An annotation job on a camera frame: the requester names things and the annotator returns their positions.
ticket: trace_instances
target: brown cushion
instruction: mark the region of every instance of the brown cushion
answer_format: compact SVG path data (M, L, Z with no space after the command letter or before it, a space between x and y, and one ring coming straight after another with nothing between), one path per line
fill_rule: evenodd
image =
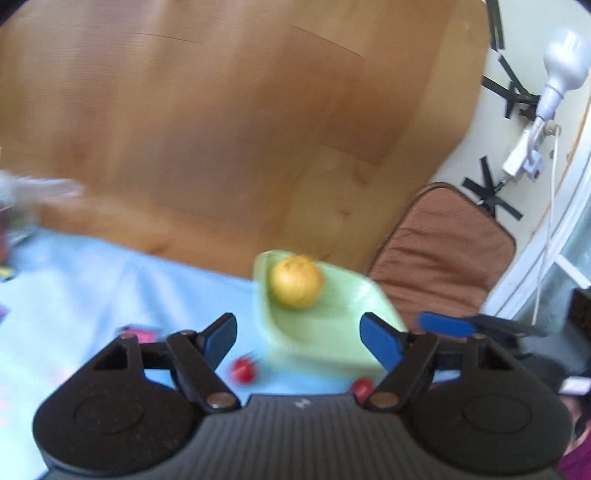
M478 313L515 255L515 239L451 185L423 189L370 266L368 276L409 328L421 312Z

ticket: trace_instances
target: black tape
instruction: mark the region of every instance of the black tape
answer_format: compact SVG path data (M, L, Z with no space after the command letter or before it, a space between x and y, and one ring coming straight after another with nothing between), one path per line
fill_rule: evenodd
M530 95L530 93L527 90L525 90L525 87L519 81L519 78L517 78L517 75L515 75L515 72L509 66L509 62L507 62L507 59L503 55L499 55L499 63L503 67L503 70L505 70L505 73L509 76L509 78L513 82L513 84L514 84L515 88L517 89L517 91L520 94L525 95L525 96Z
M498 0L487 0L488 27L491 31L491 48L495 51L505 49L505 35Z
M502 85L499 85L497 82L491 80L488 77L482 77L482 86L491 92L496 93L499 97L502 97L505 100L513 100L515 96L510 90L506 89Z

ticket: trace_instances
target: red tomato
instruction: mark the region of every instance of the red tomato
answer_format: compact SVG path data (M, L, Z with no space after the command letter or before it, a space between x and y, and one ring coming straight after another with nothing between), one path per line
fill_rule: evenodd
M230 376L232 380L241 385L252 383L256 377L254 362L245 356L234 360L230 367Z
M349 390L355 394L359 403L363 403L374 388L374 383L369 378L360 378L353 382Z

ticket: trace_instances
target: metal rivet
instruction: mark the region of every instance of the metal rivet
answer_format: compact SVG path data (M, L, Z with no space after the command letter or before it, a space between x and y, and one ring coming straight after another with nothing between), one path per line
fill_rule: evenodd
M209 395L206 401L211 408L230 408L236 404L236 397L228 392L215 392Z
M369 401L372 403L374 407L392 408L398 405L400 399L398 398L398 395L392 392L378 392L374 393L369 398Z

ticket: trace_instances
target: light blue tablecloth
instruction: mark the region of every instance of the light blue tablecloth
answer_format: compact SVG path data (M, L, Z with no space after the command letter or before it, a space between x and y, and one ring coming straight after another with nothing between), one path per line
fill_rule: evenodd
M133 323L169 334L202 330L224 312L238 319L238 340L218 368L244 402L250 393L321 394L349 380L305 377L265 367L253 318L255 285L149 257L106 242L41 230L13 255L18 276L0 284L10 312L0 325L0 479L32 480L45 468L31 434L39 404ZM229 363L262 359L251 386L231 384ZM162 372L151 378L166 382Z

